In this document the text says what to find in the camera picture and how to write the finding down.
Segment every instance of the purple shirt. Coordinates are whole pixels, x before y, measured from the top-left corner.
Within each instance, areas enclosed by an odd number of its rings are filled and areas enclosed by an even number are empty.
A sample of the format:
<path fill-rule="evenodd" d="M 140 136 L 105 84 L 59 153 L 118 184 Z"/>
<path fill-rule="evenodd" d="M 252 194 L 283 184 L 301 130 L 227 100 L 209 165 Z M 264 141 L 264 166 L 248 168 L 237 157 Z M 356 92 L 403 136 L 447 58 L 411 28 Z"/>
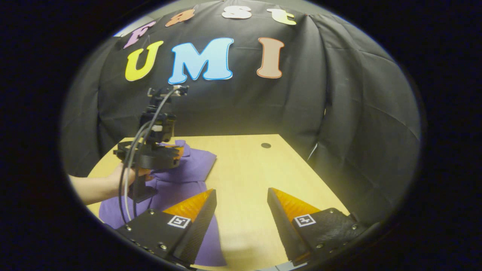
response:
<path fill-rule="evenodd" d="M 146 182 L 146 185 L 158 190 L 158 194 L 152 197 L 150 206 L 152 209 L 163 211 L 207 190 L 205 180 L 216 160 L 216 155 L 205 150 L 191 149 L 184 140 L 176 140 L 175 144 L 184 146 L 184 153 L 179 161 L 179 166 L 169 170 L 153 170 L 151 175 L 154 176 L 154 179 Z M 132 217 L 134 213 L 133 201 L 130 198 L 127 201 Z M 147 210 L 149 201 L 150 199 L 147 199 L 136 205 L 138 215 Z M 122 207 L 127 219 L 123 197 Z M 117 197 L 100 204 L 99 218 L 114 229 L 124 225 Z M 195 264 L 204 266 L 226 265 L 226 260 L 221 252 L 219 230 L 214 216 L 199 248 Z"/>

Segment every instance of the blue letter m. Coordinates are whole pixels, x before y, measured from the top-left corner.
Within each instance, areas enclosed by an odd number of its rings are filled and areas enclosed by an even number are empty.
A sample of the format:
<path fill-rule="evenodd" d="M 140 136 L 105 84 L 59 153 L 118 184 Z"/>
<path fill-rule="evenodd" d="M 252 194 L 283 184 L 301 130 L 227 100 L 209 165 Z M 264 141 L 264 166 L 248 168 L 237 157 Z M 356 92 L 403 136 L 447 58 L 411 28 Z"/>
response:
<path fill-rule="evenodd" d="M 228 49 L 234 42 L 231 38 L 214 39 L 206 46 L 201 54 L 198 53 L 192 43 L 183 43 L 175 46 L 173 75 L 169 78 L 169 84 L 179 84 L 187 80 L 184 74 L 184 66 L 193 80 L 197 80 L 201 70 L 208 63 L 207 71 L 202 75 L 206 80 L 225 80 L 233 76 L 228 69 Z"/>

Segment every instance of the table surface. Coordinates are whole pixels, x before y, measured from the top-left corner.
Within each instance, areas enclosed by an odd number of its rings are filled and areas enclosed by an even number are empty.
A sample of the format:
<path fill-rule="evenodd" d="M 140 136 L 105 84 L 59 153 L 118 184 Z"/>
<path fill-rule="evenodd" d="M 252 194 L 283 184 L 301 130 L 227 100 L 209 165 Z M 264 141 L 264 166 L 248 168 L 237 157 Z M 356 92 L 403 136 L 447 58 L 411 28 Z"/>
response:
<path fill-rule="evenodd" d="M 320 210 L 334 207 L 349 215 L 337 196 L 279 135 L 186 136 L 173 137 L 171 142 L 176 139 L 185 140 L 193 149 L 217 155 L 206 186 L 216 189 L 215 215 L 228 265 L 193 267 L 247 271 L 288 261 L 267 203 L 270 187 Z M 271 147 L 264 148 L 262 143 L 269 143 Z M 119 164 L 112 150 L 97 163 L 89 177 L 108 176 Z M 100 203 L 87 207 L 99 216 Z"/>

